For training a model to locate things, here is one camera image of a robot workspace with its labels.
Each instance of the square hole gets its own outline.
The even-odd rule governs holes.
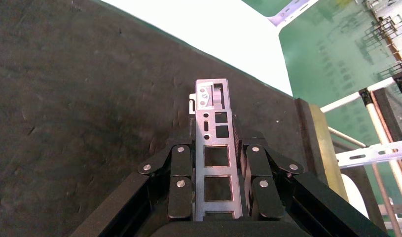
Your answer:
[[[215,123],[228,122],[227,112],[215,112]]]
[[[228,126],[215,126],[215,132],[217,138],[228,138]]]
[[[205,177],[205,201],[232,201],[230,176]]]
[[[204,161],[207,166],[230,166],[227,146],[204,147]]]

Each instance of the black table surface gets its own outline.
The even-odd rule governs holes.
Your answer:
[[[94,1],[0,0],[0,236],[68,236],[188,126],[195,80],[213,78],[303,162],[290,96]]]

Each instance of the white tube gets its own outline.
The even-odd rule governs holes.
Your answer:
[[[330,110],[334,110],[334,109],[336,109],[336,108],[338,108],[338,107],[340,107],[342,105],[345,105],[345,104],[350,103],[350,102],[352,102],[352,101],[354,101],[356,99],[359,99],[360,97],[361,96],[360,96],[359,92],[355,92],[355,93],[353,93],[351,95],[348,95],[346,97],[341,98],[340,100],[336,100],[331,104],[328,104],[328,105],[326,105],[324,107],[321,107],[321,111],[323,113],[326,113],[326,112],[328,112]]]
[[[380,82],[377,82],[377,83],[375,83],[373,85],[368,86],[367,89],[368,89],[368,91],[379,90],[381,88],[385,88],[385,87],[393,84],[394,82],[395,81],[394,81],[393,78],[387,78],[385,80],[382,80]],[[343,106],[343,105],[345,105],[347,103],[350,103],[350,102],[352,102],[352,101],[354,101],[354,100],[356,100],[356,99],[358,99],[360,97],[361,97],[361,95],[359,94],[359,92],[355,92],[355,93],[353,93],[351,95],[348,95],[346,97],[341,98],[340,100],[336,100],[331,104],[328,104],[328,105],[326,105],[324,107],[321,107],[321,111],[323,113],[326,113],[326,112],[334,110],[334,109],[336,109],[336,108],[338,108],[340,106]]]
[[[387,78],[385,80],[382,80],[380,82],[377,82],[373,85],[370,85],[367,87],[368,91],[375,91],[375,90],[379,90],[381,88],[386,88],[387,86],[391,85],[395,83],[393,78]]]
[[[376,134],[378,135],[381,144],[390,143],[390,141],[388,140],[388,136],[384,131],[384,127],[382,126],[381,120],[379,119],[378,113],[376,112],[375,105],[373,103],[370,103],[366,105],[366,108],[368,109],[369,116],[371,117],[373,126],[375,127]],[[402,195],[402,171],[400,169],[400,166],[398,165],[398,162],[396,160],[389,161],[389,164]]]

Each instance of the green floor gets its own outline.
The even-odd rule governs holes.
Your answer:
[[[290,2],[244,1],[265,16],[275,15]],[[294,97],[324,106],[385,79],[380,72],[396,61],[384,42],[367,36],[372,21],[371,14],[354,1],[321,0],[282,29],[280,40]],[[368,145],[379,143],[361,100],[326,116],[329,126]],[[373,171],[366,169],[382,203]],[[402,203],[389,165],[379,164],[379,169],[394,203]]]

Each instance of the white pipe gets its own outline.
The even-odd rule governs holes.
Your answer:
[[[321,107],[321,111],[323,113],[326,113],[326,112],[328,112],[330,110],[334,110],[334,109],[336,109],[336,108],[338,108],[338,107],[340,107],[342,105],[345,105],[345,104],[350,103],[350,102],[352,102],[354,100],[357,100],[360,97],[361,97],[361,95],[359,94],[359,92],[355,92],[355,93],[353,93],[351,95],[348,95],[346,97],[341,98],[340,100],[336,100],[331,104],[328,104],[328,105],[326,105],[324,107]]]
[[[344,134],[344,133],[341,133],[341,132],[337,131],[336,129],[332,128],[332,127],[329,127],[329,132],[330,132],[331,134],[333,134],[333,135],[336,135],[336,136],[338,136],[338,137],[340,137],[340,138],[343,138],[344,140],[346,140],[346,141],[348,141],[348,142],[350,142],[350,143],[355,144],[355,145],[358,146],[358,147],[361,147],[361,148],[365,148],[365,147],[366,147],[366,145],[365,145],[364,143],[362,143],[362,142],[356,140],[356,139],[353,138],[353,137],[349,137],[348,135],[346,135],[346,134]]]
[[[373,103],[370,103],[366,105],[366,108],[368,109],[369,116],[371,117],[373,126],[375,127],[376,134],[378,135],[381,144],[390,143],[390,141],[388,140],[388,136],[384,131],[384,127],[382,126],[378,113],[376,112],[375,105]],[[397,182],[400,193],[402,195],[402,170],[400,169],[400,166],[398,165],[398,162],[396,160],[389,161],[389,164],[393,172],[394,178]]]
[[[387,78],[367,87],[368,91],[375,91],[395,83],[393,78]]]
[[[368,86],[367,89],[368,89],[368,91],[379,90],[381,88],[385,88],[385,87],[393,84],[394,82],[395,81],[394,81],[393,78],[387,78],[387,79],[384,79],[384,80],[382,80],[380,82],[377,82],[377,83],[375,83],[373,85]],[[360,97],[361,97],[361,95],[359,94],[359,92],[355,92],[355,93],[353,93],[351,95],[348,95],[346,97],[341,98],[340,100],[336,100],[331,104],[328,104],[328,105],[326,105],[324,107],[321,107],[321,111],[323,113],[326,113],[326,112],[334,110],[334,109],[336,109],[336,108],[338,108],[338,107],[340,107],[342,105],[350,103],[350,102],[352,102],[352,101],[354,101],[354,100],[356,100],[356,99],[358,99]]]

